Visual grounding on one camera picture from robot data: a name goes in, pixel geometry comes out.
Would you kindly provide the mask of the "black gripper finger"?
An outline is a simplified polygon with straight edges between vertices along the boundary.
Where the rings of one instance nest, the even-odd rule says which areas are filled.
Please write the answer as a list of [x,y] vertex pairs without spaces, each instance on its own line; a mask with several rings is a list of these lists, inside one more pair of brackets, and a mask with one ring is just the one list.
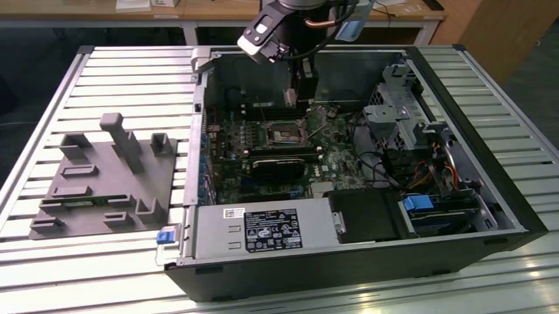
[[315,96],[315,67],[311,58],[290,62],[290,88],[295,93],[295,101],[308,101]]

